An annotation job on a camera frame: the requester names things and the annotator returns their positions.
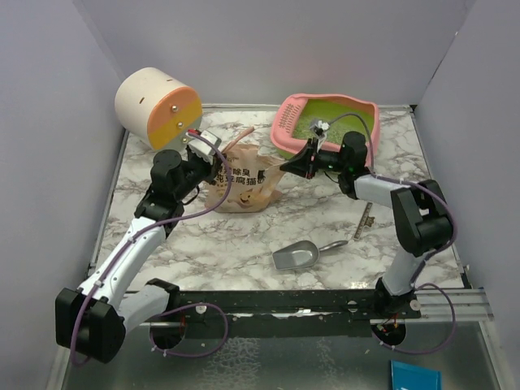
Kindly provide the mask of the cat litter paper bag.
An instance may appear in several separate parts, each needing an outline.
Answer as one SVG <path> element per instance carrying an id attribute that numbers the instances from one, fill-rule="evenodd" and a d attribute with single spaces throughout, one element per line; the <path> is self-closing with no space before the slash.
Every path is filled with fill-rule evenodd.
<path id="1" fill-rule="evenodd" d="M 261 155 L 259 146 L 248 142 L 253 132 L 253 127 L 247 128 L 223 148 L 232 184 L 228 185 L 226 170 L 222 167 L 215 183 L 206 186 L 205 207 L 211 208 L 225 197 L 226 200 L 215 209 L 217 212 L 256 213 L 281 196 L 277 186 L 284 176 L 280 170 L 284 160 Z"/>

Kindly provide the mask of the metal ruler bag clip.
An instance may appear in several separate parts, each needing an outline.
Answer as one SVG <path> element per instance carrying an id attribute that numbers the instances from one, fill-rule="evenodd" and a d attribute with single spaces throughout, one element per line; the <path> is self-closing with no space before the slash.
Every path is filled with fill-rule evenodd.
<path id="1" fill-rule="evenodd" d="M 372 202 L 368 202 L 366 204 L 366 207 L 362 213 L 362 217 L 358 223 L 357 229 L 356 229 L 355 233 L 353 234 L 353 239 L 355 241 L 358 241 L 361 238 L 361 235 L 365 228 L 370 228 L 373 225 L 375 218 L 371 217 L 372 207 L 373 207 Z"/>

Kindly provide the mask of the metal litter scoop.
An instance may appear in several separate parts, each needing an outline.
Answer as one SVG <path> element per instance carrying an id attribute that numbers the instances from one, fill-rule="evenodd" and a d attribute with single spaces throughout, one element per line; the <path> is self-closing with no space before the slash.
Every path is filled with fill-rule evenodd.
<path id="1" fill-rule="evenodd" d="M 312 267 L 323 252 L 347 245 L 347 240 L 338 240 L 330 244 L 318 247 L 309 240 L 301 240 L 272 254 L 275 269 L 278 271 L 290 271 Z"/>

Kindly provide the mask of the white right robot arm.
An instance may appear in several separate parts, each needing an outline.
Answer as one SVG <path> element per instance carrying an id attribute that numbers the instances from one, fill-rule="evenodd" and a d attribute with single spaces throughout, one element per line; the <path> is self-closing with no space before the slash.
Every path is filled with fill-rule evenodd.
<path id="1" fill-rule="evenodd" d="M 318 171 L 335 172 L 344 195 L 392 210 L 401 247 L 378 279 L 373 298 L 373 311 L 391 318 L 413 299 L 426 262 L 453 243 L 457 229 L 436 181 L 414 183 L 376 175 L 366 166 L 367 155 L 365 137 L 347 132 L 339 151 L 320 150 L 319 140 L 310 138 L 279 169 L 308 180 Z"/>

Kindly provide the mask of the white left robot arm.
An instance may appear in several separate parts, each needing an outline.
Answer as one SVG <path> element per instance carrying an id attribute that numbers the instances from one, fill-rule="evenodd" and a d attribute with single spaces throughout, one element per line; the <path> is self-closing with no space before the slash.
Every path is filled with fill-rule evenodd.
<path id="1" fill-rule="evenodd" d="M 70 350 L 75 366 L 80 365 L 79 354 L 108 363 L 125 336 L 146 320 L 167 321 L 190 309 L 180 304 L 179 287 L 161 279 L 152 279 L 139 292 L 124 296 L 148 257 L 178 222 L 189 219 L 185 198 L 201 183 L 213 183 L 220 172 L 231 177 L 227 159 L 216 147 L 202 151 L 189 146 L 187 152 L 185 158 L 174 150 L 154 156 L 150 185 L 123 239 L 78 288 L 64 288 L 56 297 L 56 341 Z"/>

